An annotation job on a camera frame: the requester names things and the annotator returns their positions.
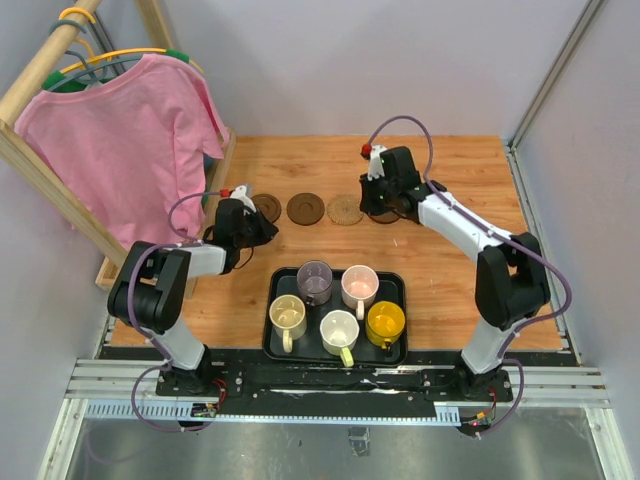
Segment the brown wooden coaster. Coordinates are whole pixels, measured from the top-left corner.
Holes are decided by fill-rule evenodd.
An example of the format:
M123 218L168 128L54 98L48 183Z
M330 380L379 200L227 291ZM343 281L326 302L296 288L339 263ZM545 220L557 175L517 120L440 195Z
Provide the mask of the brown wooden coaster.
M287 216L297 225L314 225L323 218L324 213L323 200L313 193L296 194L287 203Z
M386 212L381 215L370 215L369 218L379 224L392 224L400 219L400 216L394 212Z
M282 207L280 201L271 194L257 194L251 200L264 217L274 224L281 216Z

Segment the woven rattan coaster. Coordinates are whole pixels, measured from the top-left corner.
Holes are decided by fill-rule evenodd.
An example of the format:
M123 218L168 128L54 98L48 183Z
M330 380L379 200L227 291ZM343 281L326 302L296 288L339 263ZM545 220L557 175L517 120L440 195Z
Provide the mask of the woven rattan coaster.
M341 226L356 225L364 216L358 198L349 194L334 196L326 207L326 213L333 223Z

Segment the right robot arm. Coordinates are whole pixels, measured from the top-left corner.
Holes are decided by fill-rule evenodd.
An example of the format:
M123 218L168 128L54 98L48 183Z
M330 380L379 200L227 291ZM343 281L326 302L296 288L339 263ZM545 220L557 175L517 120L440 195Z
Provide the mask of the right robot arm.
M475 304L480 320L461 351L453 375L455 392L474 400L489 387L488 374L502 364L505 342L515 327L532 318L550 300L544 266L529 254L540 253L530 233L513 235L459 203L438 182L422 180L410 150L365 144L368 170L360 176L360 210L370 216L392 212L431 229L473 261Z

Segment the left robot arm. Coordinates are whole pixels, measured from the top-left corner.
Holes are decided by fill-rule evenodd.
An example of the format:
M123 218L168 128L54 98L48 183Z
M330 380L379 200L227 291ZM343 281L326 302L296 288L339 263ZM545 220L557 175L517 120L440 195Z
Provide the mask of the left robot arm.
M107 300L111 316L146 337L168 365L181 370L190 394L207 393L214 371L204 365L207 348L186 326L182 308L187 281L231 273L243 249L274 239L278 228L257 208L227 198L218 203L205 238L187 244L135 242Z

